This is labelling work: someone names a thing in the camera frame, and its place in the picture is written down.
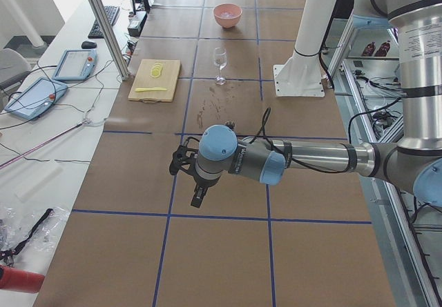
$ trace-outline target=cutting board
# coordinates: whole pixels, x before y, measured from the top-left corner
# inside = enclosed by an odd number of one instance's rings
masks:
[[[151,69],[155,63],[161,63],[161,76],[151,76]],[[131,101],[163,101],[172,102],[180,73],[180,60],[141,60],[137,75],[133,81],[128,99]],[[166,88],[167,91],[136,92],[136,88]]]

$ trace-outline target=pink bowl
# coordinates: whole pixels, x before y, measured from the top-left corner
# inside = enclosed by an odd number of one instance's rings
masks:
[[[213,9],[213,16],[216,22],[226,29],[238,24],[241,15],[241,7],[232,3],[223,3]]]

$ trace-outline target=label sticker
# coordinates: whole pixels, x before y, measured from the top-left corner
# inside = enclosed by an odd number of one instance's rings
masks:
[[[244,160],[244,156],[246,155],[247,147],[241,144],[238,144],[236,148],[235,155],[233,156],[233,161],[230,165],[230,169],[228,171],[229,174],[239,175],[242,168],[242,161]]]
[[[399,32],[399,61],[401,63],[440,57],[442,55],[442,23],[410,26]]]

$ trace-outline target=blue tape line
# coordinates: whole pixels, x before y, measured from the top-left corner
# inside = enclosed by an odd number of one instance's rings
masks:
[[[272,222],[295,222],[295,223],[317,223],[317,224],[358,224],[369,225],[371,221],[345,221],[336,219],[271,219]]]
[[[296,39],[261,39],[258,36],[256,38],[212,38],[212,37],[166,37],[166,36],[143,36],[140,39],[192,39],[192,40],[247,40],[247,41],[286,41],[295,42]]]
[[[152,5],[152,8],[204,8],[204,9],[210,9],[210,8],[215,8],[215,6],[165,6],[165,5]],[[258,7],[258,5],[256,5],[255,7],[241,7],[241,9],[243,10],[252,10],[252,9],[256,9],[256,7]],[[304,8],[275,8],[275,7],[260,7],[259,9],[273,9],[273,10],[304,10]]]
[[[89,214],[106,214],[106,215],[135,215],[135,216],[158,216],[158,217],[166,217],[167,214],[162,214],[158,212],[120,212],[113,210],[90,210],[90,209],[72,209],[72,212],[82,212]]]
[[[202,136],[202,133],[187,133],[187,132],[175,132],[176,136],[184,135],[184,136]],[[251,137],[250,135],[236,135],[238,138]],[[338,140],[338,141],[347,141],[347,138],[344,137],[299,137],[299,136],[268,136],[268,138],[272,139],[313,139],[313,140]]]
[[[273,264],[273,239],[271,233],[271,208],[270,208],[270,190],[269,186],[265,186],[267,196],[267,227],[269,229],[269,255],[270,255],[270,280],[271,280],[271,302],[276,307],[276,289],[275,289],[275,267]]]
[[[260,44],[260,29],[259,29],[259,18],[258,18],[258,0],[255,0],[255,18],[256,18],[256,42]]]
[[[259,54],[258,54],[258,69],[259,69],[259,74],[260,74],[260,98],[261,98],[261,101],[263,101],[264,100],[264,90],[262,89],[261,58],[260,58]]]
[[[267,221],[264,217],[236,217],[236,216],[217,216],[217,215],[188,215],[188,214],[171,214],[171,217],[183,219],[228,219],[235,221]]]
[[[191,77],[191,79],[197,80],[213,80],[213,77]],[[260,79],[252,79],[252,78],[228,78],[229,81],[260,81]]]
[[[204,10],[201,11],[200,29],[198,31],[198,37],[201,34],[202,14],[203,13],[204,13]],[[198,52],[198,43],[197,43],[194,58],[193,58],[192,77],[195,72],[195,63],[196,63],[197,52]],[[186,119],[187,119],[187,112],[189,109],[189,102],[190,102],[190,97],[191,97],[192,86],[193,86],[193,80],[191,79],[190,86],[189,86],[189,92],[187,94],[186,111],[184,112],[184,118],[183,118],[183,123],[182,123],[182,132],[184,132],[184,129],[186,128]],[[183,139],[184,139],[184,135],[182,135],[180,138],[180,144],[182,144]],[[155,293],[153,295],[152,307],[156,307],[156,305],[157,305],[158,290],[160,288],[160,280],[161,280],[161,274],[162,274],[162,268],[163,268],[163,262],[164,262],[164,253],[166,252],[167,235],[169,233],[169,224],[171,222],[171,213],[172,213],[173,200],[174,200],[174,196],[175,196],[176,183],[177,183],[177,175],[174,176],[174,178],[173,178],[171,200],[169,202],[169,210],[167,212],[166,228],[164,230],[164,238],[163,238],[163,244],[162,244],[162,249],[161,249],[160,264],[158,266],[157,282],[155,284]]]
[[[125,131],[125,130],[103,130],[103,133],[133,133],[136,135],[151,135],[152,132],[148,131]]]
[[[175,195],[175,185],[172,187],[173,196]],[[169,204],[169,210],[173,203],[173,197]],[[335,220],[335,219],[274,219],[267,217],[237,217],[237,216],[222,216],[222,215],[188,215],[188,214],[162,214],[156,212],[124,212],[113,210],[88,210],[88,209],[72,209],[72,212],[84,212],[90,214],[106,214],[106,215],[132,215],[132,216],[147,216],[147,217],[177,217],[187,219],[226,219],[232,221],[272,221],[272,222],[295,222],[295,223],[317,223],[317,224],[360,224],[370,225],[371,221],[347,221],[347,220]]]

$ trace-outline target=chair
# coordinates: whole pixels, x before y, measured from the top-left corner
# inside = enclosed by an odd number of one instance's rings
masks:
[[[30,64],[17,52],[9,48],[0,50],[0,91],[9,96],[29,75]],[[0,107],[8,102],[8,98],[0,102]]]

